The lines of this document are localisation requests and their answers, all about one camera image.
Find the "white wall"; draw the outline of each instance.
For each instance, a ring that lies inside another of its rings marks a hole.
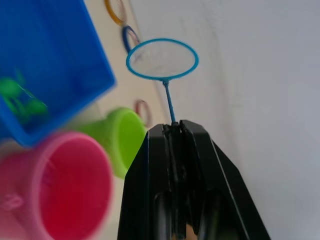
[[[173,87],[177,115],[203,123],[232,156],[271,238],[320,239],[320,1],[132,5],[145,38],[199,52],[197,72]],[[201,99],[183,100],[190,93]]]

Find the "blue hoop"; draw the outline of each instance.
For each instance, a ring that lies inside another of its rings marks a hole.
[[[193,66],[188,69],[187,71],[183,72],[183,73],[180,73],[180,74],[177,74],[177,75],[173,75],[173,76],[168,76],[168,77],[156,77],[156,76],[149,76],[149,75],[144,75],[144,74],[141,74],[141,73],[138,73],[136,72],[135,70],[132,69],[132,67],[130,66],[130,58],[132,56],[132,54],[139,48],[141,48],[142,46],[144,45],[147,45],[149,43],[154,43],[154,42],[171,42],[171,43],[175,43],[175,44],[178,44],[178,45],[181,45],[187,49],[190,50],[190,52],[192,52],[193,56],[194,56],[194,64]],[[181,78],[189,73],[191,73],[193,70],[196,69],[196,67],[198,66],[199,64],[199,57],[196,53],[196,51],[189,45],[187,45],[186,43],[182,42],[182,41],[178,41],[178,40],[175,40],[175,39],[171,39],[171,38],[154,38],[154,39],[151,39],[151,40],[147,40],[147,41],[144,41],[142,43],[140,43],[139,45],[135,46],[128,54],[128,56],[126,57],[126,66],[127,68],[129,69],[130,72],[132,72],[134,75],[137,75],[141,78],[144,78],[144,79],[150,79],[150,80],[157,80],[157,81],[162,81],[162,82],[168,82],[172,79],[178,79],[178,78]]]

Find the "white surface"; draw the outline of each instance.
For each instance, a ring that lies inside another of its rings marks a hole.
[[[85,109],[75,117],[65,129],[73,129],[83,123],[103,118],[110,110],[116,107],[134,107],[137,99],[146,101],[152,112],[153,124],[166,123],[167,117],[162,109],[162,104],[155,84],[132,75],[126,67],[127,52],[121,38],[121,27],[116,25],[107,13],[104,0],[86,0],[87,9],[92,18],[101,44],[111,64],[117,87],[107,95],[101,97],[96,103]],[[137,32],[137,26],[131,12],[129,2],[124,1],[127,11],[127,22]],[[14,143],[5,143],[0,146],[0,157],[21,150]],[[120,218],[121,202],[124,181],[115,178],[115,192],[113,206],[108,220],[103,224],[98,240],[116,240]]]
[[[132,5],[145,39],[198,51],[198,70],[171,86],[176,115],[202,123],[239,167],[271,238],[320,239],[320,1]]]

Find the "blue plastic basket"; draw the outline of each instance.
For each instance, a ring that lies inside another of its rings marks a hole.
[[[1,0],[0,78],[23,88],[48,115],[22,124],[0,96],[0,140],[32,146],[115,85],[82,0]]]

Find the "green toy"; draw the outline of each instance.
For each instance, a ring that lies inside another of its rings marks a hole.
[[[32,116],[47,114],[47,106],[36,99],[31,92],[21,87],[21,85],[26,84],[22,74],[16,70],[15,75],[19,83],[10,77],[0,77],[0,95],[2,95],[8,108],[23,124],[27,123]],[[22,94],[26,94],[29,97],[25,104],[19,100]]]

